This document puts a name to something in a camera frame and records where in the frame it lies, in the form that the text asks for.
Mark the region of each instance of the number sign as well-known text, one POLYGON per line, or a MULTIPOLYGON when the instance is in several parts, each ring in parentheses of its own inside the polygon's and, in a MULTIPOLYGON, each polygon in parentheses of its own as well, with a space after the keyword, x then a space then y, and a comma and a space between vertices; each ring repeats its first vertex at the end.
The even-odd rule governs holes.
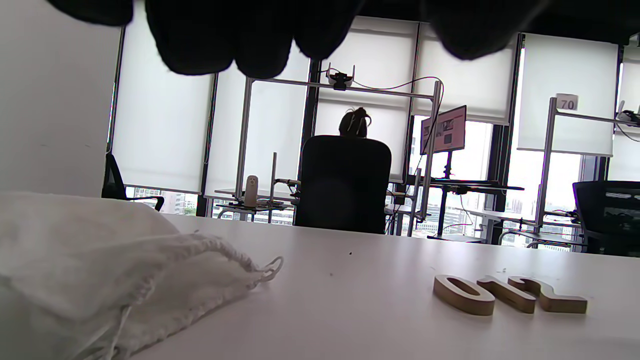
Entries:
POLYGON ((556 94, 558 98, 557 108, 564 110, 578 110, 578 95, 556 94))

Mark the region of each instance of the electronic device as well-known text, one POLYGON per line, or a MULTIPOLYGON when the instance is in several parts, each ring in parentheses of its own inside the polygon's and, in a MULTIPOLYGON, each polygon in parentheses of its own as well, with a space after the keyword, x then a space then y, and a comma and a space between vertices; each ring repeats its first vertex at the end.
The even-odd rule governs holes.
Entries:
POLYGON ((250 175, 246 178, 246 190, 244 191, 244 205, 255 208, 258 204, 258 177, 250 175))
POLYGON ((636 126, 640 127, 640 107, 638 107, 638 112, 634 113, 631 110, 622 110, 625 106, 625 101, 620 101, 620 105, 618 106, 618 114, 616 115, 616 120, 620 121, 628 121, 635 122, 636 126))
POLYGON ((329 69, 326 71, 326 78, 329 85, 332 85, 334 90, 345 91, 353 84, 353 80, 356 77, 356 65, 353 66, 351 76, 337 70, 336 73, 330 74, 329 71, 331 71, 331 69, 331 63, 329 63, 329 69))
POLYGON ((427 153, 427 138, 431 136, 435 144, 433 153, 462 150, 465 148, 465 125, 467 105, 438 114, 435 128, 431 130, 431 118, 422 121, 420 154, 427 153))

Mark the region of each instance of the office window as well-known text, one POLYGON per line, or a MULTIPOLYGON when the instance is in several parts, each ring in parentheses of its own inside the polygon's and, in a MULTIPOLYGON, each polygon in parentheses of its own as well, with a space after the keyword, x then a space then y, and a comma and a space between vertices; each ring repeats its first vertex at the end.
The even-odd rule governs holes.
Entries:
MULTIPOLYGON (((520 79, 522 79, 524 71, 525 69, 521 63, 518 75, 520 79)), ((519 214, 526 220, 534 220, 536 205, 538 203, 538 186, 542 178, 542 161, 544 154, 540 151, 525 151, 516 148, 515 142, 521 138, 523 86, 525 86, 523 85, 523 81, 519 81, 516 93, 508 185, 521 186, 525 190, 508 190, 506 192, 506 211, 519 214)), ((545 204, 547 211, 571 211, 575 209, 573 183, 579 180, 580 164, 581 155, 558 152, 551 154, 547 185, 547 203, 545 204)))
MULTIPOLYGON (((414 22, 357 17, 342 45, 322 62, 323 70, 331 63, 332 68, 351 74, 355 65, 355 81, 365 86, 389 88, 407 83, 412 80, 416 30, 414 22)), ((410 85, 405 85, 391 91, 410 90, 410 85)), ((359 107, 364 107, 371 116, 367 137, 389 146, 391 179, 400 180, 409 98, 320 89, 315 135, 337 135, 344 114, 359 107)))
POLYGON ((113 133, 125 184, 200 190, 212 76, 184 76, 163 63, 144 2, 127 26, 113 133))
MULTIPOLYGON (((579 96, 578 109, 563 110, 611 118, 616 99, 618 46, 603 42, 527 34, 518 149, 540 151, 547 131, 549 98, 579 96)), ((611 156, 610 123, 556 117, 553 150, 572 154, 611 156)))
MULTIPOLYGON (((420 144, 420 127, 423 119, 425 119, 425 117, 416 116, 413 125, 413 139, 415 140, 412 141, 415 141, 417 144, 420 144)), ((492 131, 493 125, 491 124, 467 121, 465 131, 465 148, 452 153, 451 179, 486 179, 492 131)), ((416 151, 410 156, 410 174, 415 174, 415 169, 418 166, 420 168, 424 168, 425 164, 426 157, 420 156, 420 152, 416 151)), ((443 177, 446 164, 446 152, 435 154, 433 156, 431 177, 443 177)), ((421 224, 422 229, 420 231, 414 230, 413 236, 425 237, 426 235, 434 235, 436 233, 441 201, 441 189, 431 188, 429 190, 428 198, 428 212, 431 213, 431 216, 428 218, 426 224, 421 224)), ((473 236, 476 233, 474 229, 479 229, 479 224, 482 223, 482 220, 474 215, 467 214, 465 210, 483 208, 484 194, 469 192, 465 195, 454 195, 453 193, 449 193, 447 194, 447 202, 444 206, 446 207, 444 227, 449 226, 444 229, 444 234, 466 234, 473 236)), ((408 229, 408 219, 405 219, 404 222, 404 228, 408 229)))
MULTIPOLYGON (((307 81, 309 59, 295 45, 278 79, 307 81)), ((235 188, 246 77, 233 64, 218 74, 211 155, 206 195, 235 188)), ((273 153, 278 153, 276 177, 296 179, 307 88, 255 81, 247 132, 244 180, 258 177, 261 190, 269 190, 273 153)))
MULTIPOLYGON (((126 188, 128 197, 148 197, 148 196, 162 196, 164 197, 164 205, 160 209, 161 214, 175 214, 175 215, 196 215, 196 207, 198 206, 198 195, 192 193, 177 193, 169 192, 158 189, 148 188, 135 188, 128 186, 126 188)), ((153 208, 156 206, 155 199, 134 200, 135 202, 142 202, 153 208)))
MULTIPOLYGON (((437 76, 445 85, 440 111, 467 105, 467 118, 477 122, 508 124, 515 41, 505 49, 468 61, 449 54, 428 24, 422 24, 417 78, 437 76)), ((435 80, 416 83, 420 94, 432 94, 435 80)), ((415 115, 431 115, 431 101, 418 99, 415 115)))

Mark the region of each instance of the white wall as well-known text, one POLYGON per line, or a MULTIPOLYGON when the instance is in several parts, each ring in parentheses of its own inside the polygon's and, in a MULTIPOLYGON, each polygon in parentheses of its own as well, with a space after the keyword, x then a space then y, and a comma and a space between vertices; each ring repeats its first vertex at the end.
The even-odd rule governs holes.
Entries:
POLYGON ((0 191, 100 196, 120 30, 0 3, 0 191))

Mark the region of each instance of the white cloth bag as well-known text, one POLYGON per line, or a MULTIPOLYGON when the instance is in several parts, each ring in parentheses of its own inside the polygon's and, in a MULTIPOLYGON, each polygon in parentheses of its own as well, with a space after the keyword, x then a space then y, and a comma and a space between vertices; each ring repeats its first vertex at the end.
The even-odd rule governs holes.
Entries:
POLYGON ((144 204, 0 194, 0 359, 127 359, 281 267, 144 204))

